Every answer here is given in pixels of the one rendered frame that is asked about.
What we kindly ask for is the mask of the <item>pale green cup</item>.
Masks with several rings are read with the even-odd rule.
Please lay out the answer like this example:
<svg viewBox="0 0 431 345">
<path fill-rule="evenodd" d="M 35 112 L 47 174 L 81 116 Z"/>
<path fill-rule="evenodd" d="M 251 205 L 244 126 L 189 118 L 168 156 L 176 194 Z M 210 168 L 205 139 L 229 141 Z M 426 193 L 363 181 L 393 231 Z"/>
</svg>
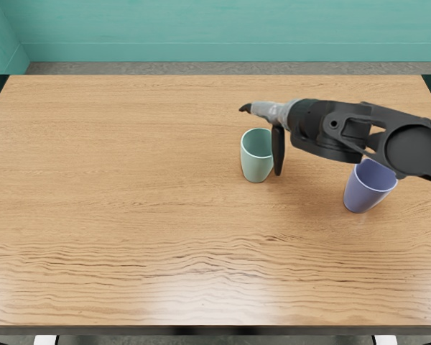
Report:
<svg viewBox="0 0 431 345">
<path fill-rule="evenodd" d="M 240 141 L 241 169 L 251 183 L 261 183 L 274 166 L 272 134 L 269 129 L 253 128 L 246 131 Z"/>
</svg>

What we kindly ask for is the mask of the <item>lavender blue cup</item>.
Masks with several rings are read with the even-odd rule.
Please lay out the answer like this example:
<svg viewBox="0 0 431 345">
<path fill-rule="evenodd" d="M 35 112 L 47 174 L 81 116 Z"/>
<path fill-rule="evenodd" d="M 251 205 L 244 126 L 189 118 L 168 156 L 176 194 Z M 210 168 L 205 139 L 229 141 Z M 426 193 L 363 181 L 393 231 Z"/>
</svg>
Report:
<svg viewBox="0 0 431 345">
<path fill-rule="evenodd" d="M 343 204 L 353 213 L 365 213 L 382 202 L 397 183 L 392 170 L 365 158 L 353 167 L 348 177 Z"/>
</svg>

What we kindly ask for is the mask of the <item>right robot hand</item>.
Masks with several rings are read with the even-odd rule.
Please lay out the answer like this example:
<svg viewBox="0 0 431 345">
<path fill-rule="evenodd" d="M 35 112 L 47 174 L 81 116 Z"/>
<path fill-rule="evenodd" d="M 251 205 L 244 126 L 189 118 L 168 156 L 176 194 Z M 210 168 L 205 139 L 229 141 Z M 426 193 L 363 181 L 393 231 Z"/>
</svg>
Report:
<svg viewBox="0 0 431 345">
<path fill-rule="evenodd" d="M 287 103 L 273 101 L 254 101 L 241 106 L 238 110 L 265 119 L 272 125 L 272 157 L 274 174 L 280 176 L 285 156 L 285 132 L 289 131 L 288 116 L 292 107 L 300 100 L 292 99 Z"/>
</svg>

